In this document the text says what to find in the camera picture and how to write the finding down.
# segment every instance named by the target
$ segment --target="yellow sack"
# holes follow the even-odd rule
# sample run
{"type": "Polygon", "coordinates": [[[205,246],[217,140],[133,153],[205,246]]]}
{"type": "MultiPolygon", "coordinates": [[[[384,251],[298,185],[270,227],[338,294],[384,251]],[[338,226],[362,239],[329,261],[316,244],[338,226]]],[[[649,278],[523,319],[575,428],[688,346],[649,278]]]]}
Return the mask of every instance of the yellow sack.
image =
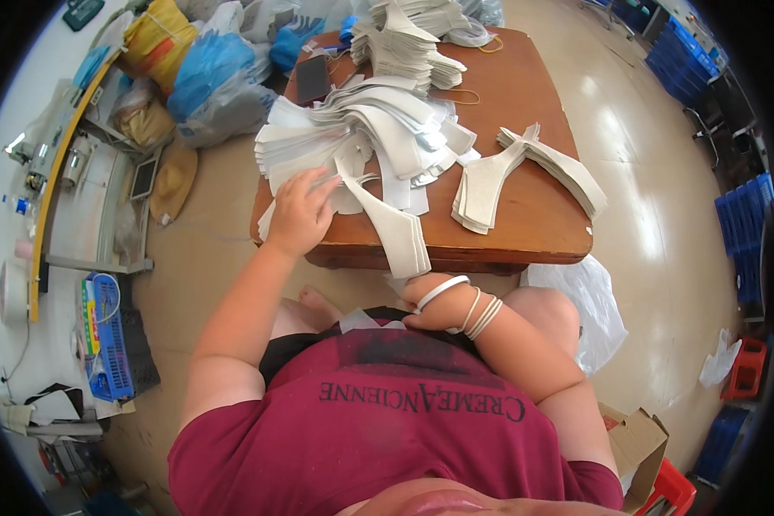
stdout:
{"type": "Polygon", "coordinates": [[[115,122],[121,133],[144,148],[160,141],[175,129],[175,120],[157,100],[149,102],[141,109],[124,114],[115,122]]]}
{"type": "Polygon", "coordinates": [[[196,36],[198,30],[186,21],[174,0],[154,0],[124,32],[128,51],[120,57],[120,68],[129,77],[150,77],[169,96],[196,36]]]}

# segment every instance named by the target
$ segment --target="stack of fabric pieces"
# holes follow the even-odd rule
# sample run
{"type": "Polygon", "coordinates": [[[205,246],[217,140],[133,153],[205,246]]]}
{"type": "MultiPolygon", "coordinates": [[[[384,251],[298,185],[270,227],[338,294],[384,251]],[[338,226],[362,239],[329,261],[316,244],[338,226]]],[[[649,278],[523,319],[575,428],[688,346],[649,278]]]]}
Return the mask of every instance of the stack of fabric pieces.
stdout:
{"type": "MultiPolygon", "coordinates": [[[[418,222],[428,211],[423,185],[475,142],[475,133],[455,123],[440,101],[421,95],[413,79],[357,75],[312,108],[279,97],[256,137],[256,161],[272,196],[301,170],[326,165],[329,175],[321,181],[339,173],[343,183],[330,197],[333,212],[367,212],[397,278],[430,270],[418,222]],[[381,200],[361,188],[375,178],[364,174],[373,152],[381,167],[381,200]]],[[[258,221],[262,240],[274,210],[275,201],[258,221]]]]}
{"type": "Polygon", "coordinates": [[[487,234],[495,227],[504,180],[525,159],[536,161],[562,183],[591,220],[608,207],[605,194],[579,161],[539,141],[538,123],[522,136],[502,127],[497,141],[504,151],[464,166],[451,215],[466,229],[487,234]]]}
{"type": "Polygon", "coordinates": [[[385,4],[385,15],[381,31],[371,23],[357,22],[352,26],[350,51],[355,65],[369,59],[373,75],[412,78],[416,88],[423,92],[431,85],[450,89],[461,84],[461,75],[467,67],[439,54],[437,37],[413,25],[395,0],[385,4]]]}
{"type": "MultiPolygon", "coordinates": [[[[396,0],[396,3],[415,26],[437,38],[454,29],[470,28],[467,16],[461,13],[461,5],[453,0],[396,0]]],[[[387,22],[388,5],[390,2],[382,2],[370,9],[373,25],[379,29],[387,22]]]]}
{"type": "Polygon", "coordinates": [[[544,170],[547,170],[574,196],[574,199],[585,210],[588,218],[591,221],[596,219],[608,207],[608,198],[605,197],[605,192],[599,188],[596,179],[579,161],[540,142],[538,138],[539,124],[534,124],[534,126],[528,127],[522,136],[510,129],[500,127],[496,141],[504,148],[508,148],[517,139],[525,139],[527,142],[525,158],[537,162],[544,170]],[[534,126],[537,137],[528,138],[528,130],[534,126]]]}

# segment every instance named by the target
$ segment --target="maroon t-shirt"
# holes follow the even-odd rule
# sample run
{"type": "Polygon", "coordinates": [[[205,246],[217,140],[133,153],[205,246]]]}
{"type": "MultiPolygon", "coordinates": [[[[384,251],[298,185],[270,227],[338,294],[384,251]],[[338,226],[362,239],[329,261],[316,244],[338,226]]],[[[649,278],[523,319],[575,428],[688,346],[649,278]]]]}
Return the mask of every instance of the maroon t-shirt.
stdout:
{"type": "Polygon", "coordinates": [[[417,332],[357,329],[284,366],[261,400],[199,416],[169,453],[185,515],[332,515],[425,474],[498,499],[619,510],[617,477],[559,455],[553,423],[460,349],[417,332]]]}

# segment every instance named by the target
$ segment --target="white bracelet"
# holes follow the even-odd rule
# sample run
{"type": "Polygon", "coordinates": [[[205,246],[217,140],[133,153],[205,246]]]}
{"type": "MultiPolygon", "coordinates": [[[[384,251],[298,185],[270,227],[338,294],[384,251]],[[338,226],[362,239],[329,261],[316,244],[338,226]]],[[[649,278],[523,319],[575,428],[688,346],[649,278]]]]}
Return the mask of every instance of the white bracelet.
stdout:
{"type": "Polygon", "coordinates": [[[485,328],[490,324],[490,321],[494,319],[499,310],[502,309],[502,300],[494,296],[493,300],[487,305],[485,311],[473,325],[473,328],[467,332],[467,337],[470,340],[475,340],[479,334],[485,331],[485,328]]]}
{"type": "Polygon", "coordinates": [[[464,331],[464,328],[467,326],[467,321],[470,320],[470,316],[473,315],[473,310],[476,309],[476,304],[479,304],[479,298],[482,296],[482,291],[477,287],[474,286],[473,288],[476,289],[476,298],[473,300],[473,304],[470,305],[470,311],[467,312],[467,317],[464,318],[464,322],[461,324],[461,328],[459,328],[459,331],[464,331]]]}
{"type": "Polygon", "coordinates": [[[458,285],[459,283],[467,283],[470,284],[470,278],[467,276],[456,276],[452,277],[446,282],[440,284],[430,292],[424,295],[424,297],[419,300],[419,302],[416,304],[416,309],[413,311],[414,314],[419,315],[422,313],[422,309],[426,304],[428,304],[430,301],[433,301],[433,298],[435,298],[437,295],[441,294],[448,288],[454,285],[458,285]]]}

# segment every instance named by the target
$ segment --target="bare foot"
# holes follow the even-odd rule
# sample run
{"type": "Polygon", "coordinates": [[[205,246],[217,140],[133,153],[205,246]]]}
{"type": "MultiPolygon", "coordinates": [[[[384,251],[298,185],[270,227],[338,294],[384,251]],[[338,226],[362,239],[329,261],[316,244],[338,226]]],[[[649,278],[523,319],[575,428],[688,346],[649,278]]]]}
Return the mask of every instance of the bare foot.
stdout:
{"type": "Polygon", "coordinates": [[[304,285],[304,288],[298,293],[298,301],[313,311],[314,318],[310,318],[312,319],[310,323],[319,331],[330,328],[344,316],[338,308],[327,301],[323,294],[310,285],[304,285]]]}

